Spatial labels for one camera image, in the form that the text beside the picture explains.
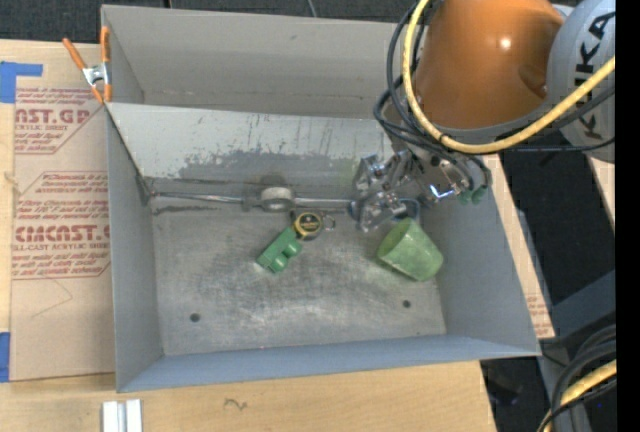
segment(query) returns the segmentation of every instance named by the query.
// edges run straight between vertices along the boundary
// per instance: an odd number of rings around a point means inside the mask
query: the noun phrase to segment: green plastic object
[[[384,237],[378,258],[416,281],[426,281],[440,270],[443,256],[420,224],[402,219]]]
[[[302,245],[296,238],[296,232],[289,227],[269,244],[256,261],[272,272],[280,272],[287,268],[289,260],[301,250]]]

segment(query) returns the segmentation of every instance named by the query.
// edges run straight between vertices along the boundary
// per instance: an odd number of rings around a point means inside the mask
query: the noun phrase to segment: cardboard sheet
[[[78,48],[97,62],[97,46]],[[12,114],[10,379],[110,372],[104,110],[61,43],[3,41],[0,54],[42,65],[17,78]]]

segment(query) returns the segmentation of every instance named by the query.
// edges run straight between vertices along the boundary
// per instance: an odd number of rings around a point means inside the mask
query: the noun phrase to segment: metal bracket
[[[142,400],[104,402],[101,432],[142,432]]]

